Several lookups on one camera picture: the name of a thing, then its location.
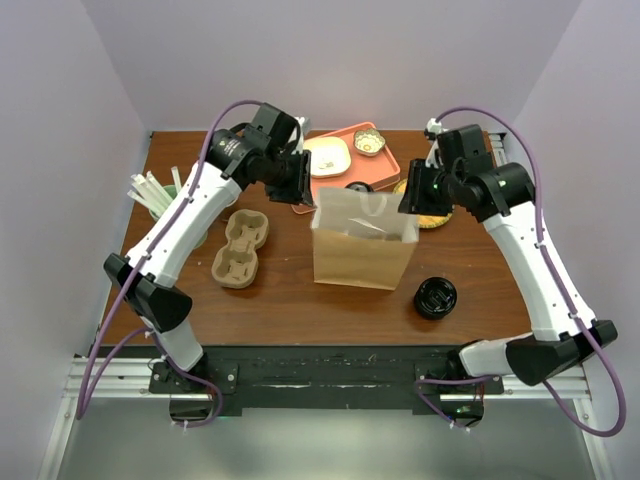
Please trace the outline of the black coffee cup lid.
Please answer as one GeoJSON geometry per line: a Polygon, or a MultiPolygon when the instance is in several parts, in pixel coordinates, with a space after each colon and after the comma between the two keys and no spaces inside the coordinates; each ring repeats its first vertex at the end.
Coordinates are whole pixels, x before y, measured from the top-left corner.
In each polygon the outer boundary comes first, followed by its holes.
{"type": "Polygon", "coordinates": [[[357,192],[365,192],[365,193],[371,193],[374,191],[373,187],[370,184],[362,181],[351,182],[347,184],[345,188],[349,190],[353,190],[357,192]]]}

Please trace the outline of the brown paper bag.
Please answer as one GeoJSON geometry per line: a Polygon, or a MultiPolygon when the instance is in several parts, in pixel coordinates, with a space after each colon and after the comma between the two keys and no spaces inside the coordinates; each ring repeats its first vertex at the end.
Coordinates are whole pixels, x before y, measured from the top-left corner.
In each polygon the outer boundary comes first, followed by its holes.
{"type": "Polygon", "coordinates": [[[415,215],[398,212],[402,197],[384,192],[321,188],[311,222],[314,281],[395,290],[419,241],[415,215]],[[364,219],[401,241],[366,240],[344,234],[350,218],[364,219]]]}

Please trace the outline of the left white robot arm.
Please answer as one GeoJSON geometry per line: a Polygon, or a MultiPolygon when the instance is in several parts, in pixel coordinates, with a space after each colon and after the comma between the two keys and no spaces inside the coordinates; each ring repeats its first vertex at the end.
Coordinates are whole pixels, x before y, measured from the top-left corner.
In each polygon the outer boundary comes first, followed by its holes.
{"type": "Polygon", "coordinates": [[[213,125],[188,179],[151,230],[126,254],[111,254],[104,270],[126,303],[155,334],[185,392],[207,380],[204,351],[188,320],[192,299],[176,282],[216,218],[255,183],[270,201],[309,205],[311,154],[303,147],[308,121],[259,102],[253,119],[231,129],[213,125]]]}

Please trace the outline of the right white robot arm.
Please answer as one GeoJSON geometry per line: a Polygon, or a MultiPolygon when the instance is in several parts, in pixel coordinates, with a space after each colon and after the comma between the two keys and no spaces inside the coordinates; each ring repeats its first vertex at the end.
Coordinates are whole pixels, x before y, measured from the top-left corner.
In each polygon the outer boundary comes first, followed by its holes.
{"type": "Polygon", "coordinates": [[[535,386],[590,358],[618,337],[610,320],[597,319],[570,279],[537,217],[535,187],[517,163],[495,166],[478,125],[453,130],[430,121],[427,158],[411,161],[399,212],[446,216],[469,212],[498,246],[529,314],[531,330],[500,340],[478,340],[445,369],[448,386],[469,392],[481,376],[513,374],[535,386]]]}

